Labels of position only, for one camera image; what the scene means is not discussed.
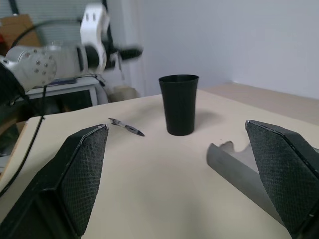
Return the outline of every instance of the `textured gripper pad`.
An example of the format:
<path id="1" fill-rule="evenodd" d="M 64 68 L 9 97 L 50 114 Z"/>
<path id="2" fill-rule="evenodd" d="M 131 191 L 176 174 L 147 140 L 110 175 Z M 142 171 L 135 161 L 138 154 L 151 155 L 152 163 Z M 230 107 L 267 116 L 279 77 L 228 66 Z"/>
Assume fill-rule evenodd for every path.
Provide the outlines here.
<path id="1" fill-rule="evenodd" d="M 78 235 L 86 230 L 98 193 L 106 130 L 84 139 L 60 185 L 62 201 Z"/>
<path id="2" fill-rule="evenodd" d="M 250 121 L 246 130 L 265 190 L 287 230 L 295 234 L 319 201 L 319 180 L 307 161 L 313 154 L 301 154 L 313 149 L 299 134 L 274 125 Z"/>

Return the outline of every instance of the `black cable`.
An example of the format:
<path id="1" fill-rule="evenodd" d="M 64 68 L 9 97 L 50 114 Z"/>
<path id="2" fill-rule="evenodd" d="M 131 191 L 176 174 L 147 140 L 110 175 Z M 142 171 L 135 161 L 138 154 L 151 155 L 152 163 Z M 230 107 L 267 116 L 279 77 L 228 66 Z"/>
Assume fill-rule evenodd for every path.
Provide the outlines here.
<path id="1" fill-rule="evenodd" d="M 46 26 L 46 25 L 55 25 L 55 24 L 75 24 L 75 23 L 81 23 L 81 19 L 59 19 L 59 20 L 48 20 L 48 21 L 44 21 L 41 22 L 39 24 L 36 24 L 30 28 L 28 28 L 27 30 L 25 30 L 23 33 L 21 33 L 12 43 L 11 48 L 15 47 L 18 42 L 24 38 L 27 34 L 29 34 L 30 32 L 36 30 L 39 27 L 42 26 Z"/>
<path id="2" fill-rule="evenodd" d="M 35 133 L 33 135 L 32 140 L 31 140 L 31 143 L 29 145 L 29 148 L 28 148 L 28 150 L 27 150 L 27 152 L 26 152 L 26 154 L 25 154 L 25 156 L 23 158 L 23 161 L 21 162 L 18 170 L 15 172 L 13 177 L 10 179 L 10 181 L 7 183 L 7 185 L 0 192 L 0 198 L 6 193 L 6 191 L 10 188 L 10 186 L 14 183 L 14 181 L 18 177 L 19 173 L 21 172 L 21 170 L 22 170 L 22 168 L 23 168 L 23 166 L 24 166 L 24 164 L 25 164 L 25 162 L 26 162 L 26 160 L 27 160 L 27 158 L 28 158 L 28 156 L 29 156 L 29 154 L 31 152 L 31 149 L 32 149 L 32 146 L 33 146 L 33 144 L 35 142 L 35 139 L 36 139 L 36 137 L 37 137 L 37 135 L 39 133 L 42 121 L 44 120 L 44 111 L 45 111 L 45 99 L 44 98 L 45 98 L 45 94 L 46 94 L 46 87 L 47 86 L 43 87 L 43 93 L 42 93 L 42 114 L 41 114 L 41 118 L 40 118 L 39 123 L 38 123 L 38 125 L 36 127 L 36 130 L 35 130 Z"/>

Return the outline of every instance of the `metal bracket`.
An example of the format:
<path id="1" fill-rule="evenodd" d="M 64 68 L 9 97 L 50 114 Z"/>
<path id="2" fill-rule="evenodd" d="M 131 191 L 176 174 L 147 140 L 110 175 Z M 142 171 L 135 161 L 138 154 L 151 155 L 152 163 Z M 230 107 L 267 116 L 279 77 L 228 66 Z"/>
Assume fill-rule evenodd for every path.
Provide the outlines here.
<path id="1" fill-rule="evenodd" d="M 99 66 L 94 72 L 102 72 L 106 66 L 106 51 L 102 44 L 101 34 L 106 32 L 110 24 L 110 17 L 105 7 L 100 3 L 86 6 L 81 23 L 81 42 L 83 45 L 93 46 L 99 55 Z"/>

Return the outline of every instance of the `cardboard box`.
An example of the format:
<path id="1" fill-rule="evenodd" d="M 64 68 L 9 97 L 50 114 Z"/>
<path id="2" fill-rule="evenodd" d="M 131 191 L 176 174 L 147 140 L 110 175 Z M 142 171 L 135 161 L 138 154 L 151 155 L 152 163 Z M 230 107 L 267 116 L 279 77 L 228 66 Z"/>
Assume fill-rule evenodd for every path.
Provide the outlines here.
<path id="1" fill-rule="evenodd" d="M 0 34 L 6 45 L 10 48 L 16 38 L 28 28 L 32 27 L 32 21 L 27 14 L 9 16 L 0 19 Z M 23 46 L 41 46 L 35 31 L 30 32 L 18 45 Z"/>

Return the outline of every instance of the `window blind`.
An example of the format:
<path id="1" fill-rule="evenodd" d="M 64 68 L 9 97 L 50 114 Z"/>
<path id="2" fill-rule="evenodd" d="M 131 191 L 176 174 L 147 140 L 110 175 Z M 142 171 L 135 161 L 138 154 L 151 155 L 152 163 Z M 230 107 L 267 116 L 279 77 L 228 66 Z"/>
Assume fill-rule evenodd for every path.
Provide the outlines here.
<path id="1" fill-rule="evenodd" d="M 29 14 L 33 24 L 54 19 L 82 18 L 85 6 L 99 0 L 16 0 L 20 14 Z M 0 17 L 12 16 L 8 0 L 0 0 Z M 44 26 L 37 30 L 43 45 L 54 41 L 80 42 L 80 24 Z"/>

